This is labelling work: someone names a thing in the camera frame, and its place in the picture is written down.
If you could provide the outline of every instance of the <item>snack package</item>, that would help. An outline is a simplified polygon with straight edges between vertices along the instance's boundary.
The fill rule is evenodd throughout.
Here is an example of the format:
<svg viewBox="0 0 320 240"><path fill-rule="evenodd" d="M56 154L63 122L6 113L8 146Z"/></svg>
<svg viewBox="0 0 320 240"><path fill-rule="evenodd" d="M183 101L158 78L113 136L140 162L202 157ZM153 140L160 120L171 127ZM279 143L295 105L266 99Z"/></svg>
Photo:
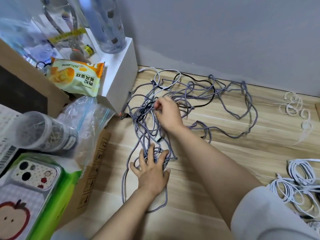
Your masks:
<svg viewBox="0 0 320 240"><path fill-rule="evenodd" d="M88 64L54 57L51 61L48 77L58 88L70 93L97 96L104 63Z"/></svg>

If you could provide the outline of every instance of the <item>black panel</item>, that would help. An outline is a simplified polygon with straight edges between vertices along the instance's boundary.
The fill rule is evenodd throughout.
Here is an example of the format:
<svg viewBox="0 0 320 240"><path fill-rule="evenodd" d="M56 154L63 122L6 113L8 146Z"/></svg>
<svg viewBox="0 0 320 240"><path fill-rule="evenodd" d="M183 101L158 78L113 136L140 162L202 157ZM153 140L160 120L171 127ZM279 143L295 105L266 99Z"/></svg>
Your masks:
<svg viewBox="0 0 320 240"><path fill-rule="evenodd" d="M0 66L0 104L20 113L48 114L48 99L33 87Z"/></svg>

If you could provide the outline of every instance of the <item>wall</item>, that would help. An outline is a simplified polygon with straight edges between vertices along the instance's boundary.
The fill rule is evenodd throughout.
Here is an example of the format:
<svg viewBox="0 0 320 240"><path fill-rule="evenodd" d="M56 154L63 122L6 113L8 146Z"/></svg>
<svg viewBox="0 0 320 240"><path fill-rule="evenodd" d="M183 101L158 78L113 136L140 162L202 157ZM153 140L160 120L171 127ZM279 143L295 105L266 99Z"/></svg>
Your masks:
<svg viewBox="0 0 320 240"><path fill-rule="evenodd" d="M118 4L140 65L320 95L320 0Z"/></svg>

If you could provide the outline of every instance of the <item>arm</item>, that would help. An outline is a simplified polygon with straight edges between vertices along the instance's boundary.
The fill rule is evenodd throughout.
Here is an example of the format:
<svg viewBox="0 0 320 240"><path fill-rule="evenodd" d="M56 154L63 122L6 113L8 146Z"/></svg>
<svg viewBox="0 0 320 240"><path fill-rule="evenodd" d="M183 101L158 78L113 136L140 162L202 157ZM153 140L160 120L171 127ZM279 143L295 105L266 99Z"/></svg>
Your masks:
<svg viewBox="0 0 320 240"><path fill-rule="evenodd" d="M163 163L169 151L165 150L159 156L158 162L154 163L154 147L155 145L151 144L147 161L143 157L143 149L140 151L139 169L135 168L132 162L130 163L130 169L139 180L138 189L102 226L92 240L128 240L134 237L148 207L162 192L169 180L170 169L163 172Z"/></svg>
<svg viewBox="0 0 320 240"><path fill-rule="evenodd" d="M230 228L234 211L252 189L262 186L248 170L196 136L183 125L177 104L169 97L159 98L154 107L163 128L182 146L186 157L200 176L204 187Z"/></svg>

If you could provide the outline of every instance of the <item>person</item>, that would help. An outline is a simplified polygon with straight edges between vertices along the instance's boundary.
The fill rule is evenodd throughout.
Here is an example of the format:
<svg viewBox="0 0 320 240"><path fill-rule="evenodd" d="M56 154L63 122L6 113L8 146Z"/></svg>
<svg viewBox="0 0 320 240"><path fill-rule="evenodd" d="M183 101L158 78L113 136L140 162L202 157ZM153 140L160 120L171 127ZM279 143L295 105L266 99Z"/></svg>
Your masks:
<svg viewBox="0 0 320 240"><path fill-rule="evenodd" d="M248 170L185 127L177 104L169 97L157 99L154 108L161 126L181 145L235 239L319 239L315 230ZM146 160L143 150L140 151L139 169L130 163L130 169L138 177L138 189L93 240L134 237L148 207L169 180L170 169L163 172L168 150L161 153L157 163L153 150L154 144L151 144Z"/></svg>

